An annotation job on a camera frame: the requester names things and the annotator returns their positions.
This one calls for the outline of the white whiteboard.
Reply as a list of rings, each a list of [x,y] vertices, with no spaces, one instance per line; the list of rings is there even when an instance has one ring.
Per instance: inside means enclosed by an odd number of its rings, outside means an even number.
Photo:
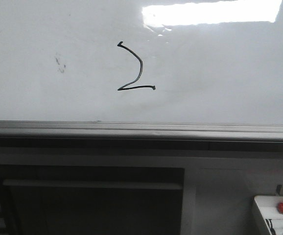
[[[0,0],[0,120],[283,124],[283,0]]]

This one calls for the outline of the grey whiteboard marker tray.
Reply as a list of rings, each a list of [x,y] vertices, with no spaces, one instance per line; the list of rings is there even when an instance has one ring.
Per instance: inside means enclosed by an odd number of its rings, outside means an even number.
[[[0,146],[283,152],[283,125],[0,120]]]

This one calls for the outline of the dark cabinet with shelf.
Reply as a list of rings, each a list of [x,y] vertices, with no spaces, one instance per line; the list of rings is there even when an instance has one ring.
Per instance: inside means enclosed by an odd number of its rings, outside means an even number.
[[[178,235],[183,168],[0,165],[0,234]]]

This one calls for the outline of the white storage box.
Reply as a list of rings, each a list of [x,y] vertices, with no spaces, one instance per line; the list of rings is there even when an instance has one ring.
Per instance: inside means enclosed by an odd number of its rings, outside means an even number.
[[[283,235],[283,214],[277,210],[280,202],[283,196],[254,197],[252,212],[261,235]]]

